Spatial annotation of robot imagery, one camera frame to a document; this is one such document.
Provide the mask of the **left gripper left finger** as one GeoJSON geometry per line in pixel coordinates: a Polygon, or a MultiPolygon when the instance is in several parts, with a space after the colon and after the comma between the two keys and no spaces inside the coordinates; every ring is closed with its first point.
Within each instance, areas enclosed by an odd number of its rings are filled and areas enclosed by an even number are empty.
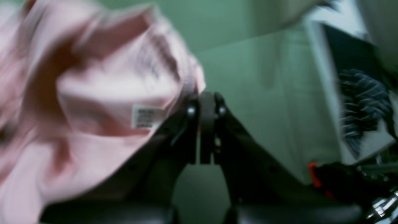
{"type": "Polygon", "coordinates": [[[83,198],[48,206],[42,224],[180,224],[172,204],[185,166],[195,163],[199,98],[192,95],[151,139],[95,190],[104,199],[83,198]],[[112,199],[116,184],[126,187],[112,199]]]}

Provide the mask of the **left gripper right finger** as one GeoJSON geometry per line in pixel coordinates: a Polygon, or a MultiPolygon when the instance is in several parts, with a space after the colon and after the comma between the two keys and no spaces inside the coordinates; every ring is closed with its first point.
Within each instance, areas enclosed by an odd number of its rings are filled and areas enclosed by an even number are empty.
{"type": "Polygon", "coordinates": [[[363,211],[302,184],[261,147],[230,112],[221,94],[200,95],[202,164],[214,158],[231,207],[224,224],[360,224],[363,211]]]}

